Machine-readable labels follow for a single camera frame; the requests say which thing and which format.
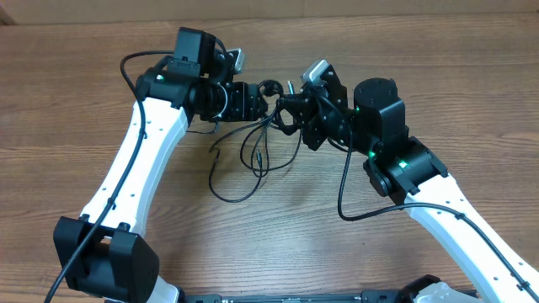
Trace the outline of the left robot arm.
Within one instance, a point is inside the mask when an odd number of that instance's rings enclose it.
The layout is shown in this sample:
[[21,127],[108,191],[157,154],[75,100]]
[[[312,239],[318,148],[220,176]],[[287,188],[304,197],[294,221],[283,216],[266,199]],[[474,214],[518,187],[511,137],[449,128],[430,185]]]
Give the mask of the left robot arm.
[[76,219],[53,232],[58,283],[112,302],[181,302],[184,292],[159,273],[145,241],[152,199],[168,160],[195,116],[208,122],[255,121],[267,103],[238,82],[245,55],[205,31],[181,28],[173,50],[129,81],[135,96],[125,138],[98,192]]

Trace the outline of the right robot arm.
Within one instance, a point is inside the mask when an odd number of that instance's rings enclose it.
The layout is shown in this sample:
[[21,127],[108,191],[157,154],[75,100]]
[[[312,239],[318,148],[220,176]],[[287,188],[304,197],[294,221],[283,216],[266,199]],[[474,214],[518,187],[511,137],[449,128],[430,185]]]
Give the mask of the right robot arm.
[[393,204],[344,221],[362,221],[404,210],[445,249],[472,282],[482,302],[536,302],[538,272],[521,258],[473,208],[446,165],[409,134],[405,104],[392,79],[370,78],[353,90],[354,105],[326,61],[302,75],[299,93],[278,98],[277,109],[293,117],[287,131],[300,130],[316,151],[329,140],[367,157],[371,186]]

